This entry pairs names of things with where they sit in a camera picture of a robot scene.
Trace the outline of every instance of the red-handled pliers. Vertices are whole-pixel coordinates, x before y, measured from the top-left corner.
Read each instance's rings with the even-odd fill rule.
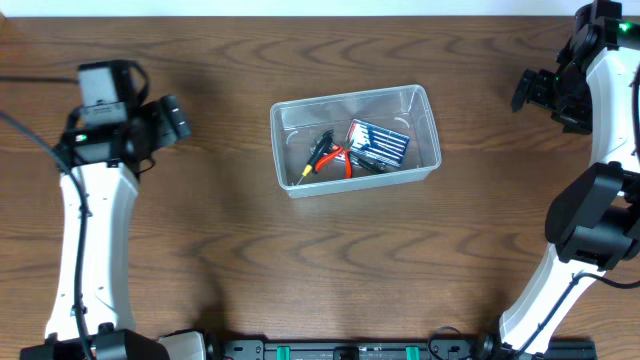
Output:
[[[345,170],[346,170],[346,174],[344,178],[351,179],[352,170],[351,170],[351,160],[349,158],[349,149],[351,148],[351,145],[353,145],[353,140],[351,140],[348,143],[345,143],[343,146],[334,145],[334,149],[336,147],[337,149],[334,152],[327,154],[323,156],[320,160],[318,160],[318,163],[316,164],[315,172],[319,172],[325,165],[330,163],[331,160],[335,159],[340,154],[343,154],[345,158],[344,164],[345,164]]]

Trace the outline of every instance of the plastic bin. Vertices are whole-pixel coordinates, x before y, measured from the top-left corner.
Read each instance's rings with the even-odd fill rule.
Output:
[[[379,175],[354,166],[353,178],[345,179],[344,162],[333,161],[296,186],[314,141],[329,129],[334,142],[344,141],[354,119],[409,136],[402,166],[387,166]],[[433,114],[419,85],[277,103],[271,108],[271,142],[278,182],[292,198],[420,181],[441,163]]]

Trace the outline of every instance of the white wall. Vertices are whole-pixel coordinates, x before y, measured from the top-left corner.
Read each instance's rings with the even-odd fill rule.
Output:
[[[19,16],[573,15],[589,0],[0,0]],[[640,0],[622,0],[640,15]]]

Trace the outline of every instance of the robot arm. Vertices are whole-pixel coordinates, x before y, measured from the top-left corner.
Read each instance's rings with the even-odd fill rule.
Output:
[[[563,298],[577,274],[603,276],[639,250],[638,216],[611,203],[624,195],[633,205],[638,191],[631,85],[640,64],[640,29],[621,21],[620,4],[596,0],[576,14],[575,33],[557,61],[555,74],[527,70],[512,105],[518,111],[526,101],[551,110],[565,132],[593,131],[591,167],[554,200],[544,258],[500,317],[499,346],[529,354],[547,350],[562,318],[595,281],[582,278]]]
[[[138,93],[132,69],[146,80]],[[87,336],[93,339],[94,347],[101,342],[106,344],[97,351],[99,357],[102,351],[102,358],[109,359],[104,354],[116,344],[147,342],[132,332],[135,322],[128,291],[129,222],[138,195],[141,163],[153,162],[153,151],[188,137],[191,130],[175,97],[165,96],[142,105],[148,93],[148,79],[136,63],[116,60],[82,65],[78,77],[84,104],[70,114],[56,152],[86,195],[89,214],[81,305]],[[80,116],[84,127],[76,128]],[[64,357],[53,354],[63,354],[60,346],[68,343],[73,347],[79,338],[73,295],[82,223],[80,198],[68,174],[61,176],[60,186],[65,224],[58,292],[46,327],[47,350],[34,351],[50,351],[51,357],[26,355],[27,351],[25,359]],[[148,352],[154,347],[145,348]],[[166,355],[164,349],[158,351]]]
[[[83,271],[83,305],[89,335],[101,324],[114,329],[135,330],[129,304],[128,232],[133,205],[138,196],[138,180],[124,164],[105,163],[73,168],[87,193],[91,216],[87,221]],[[78,337],[73,316],[73,286],[80,229],[78,193],[68,175],[60,179],[65,204],[64,242],[60,281],[45,337],[60,341]]]

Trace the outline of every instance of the wooden table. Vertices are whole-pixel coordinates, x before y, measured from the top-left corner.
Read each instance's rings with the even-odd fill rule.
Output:
[[[194,324],[271,339],[478,333],[541,260],[552,199],[587,166],[590,138],[533,107],[512,114],[527,68],[555,69],[570,18],[11,19],[0,74],[75,76],[138,60],[151,98],[179,96],[193,137],[160,151],[130,230],[138,331]],[[292,200],[278,186],[278,101],[421,84],[443,162],[426,181]],[[0,109],[55,143],[80,103],[69,85],[0,84]],[[58,282],[62,217],[52,161],[0,126],[0,356],[41,343]],[[640,278],[640,261],[610,277]],[[640,352],[638,292],[596,284],[557,335],[605,359]]]

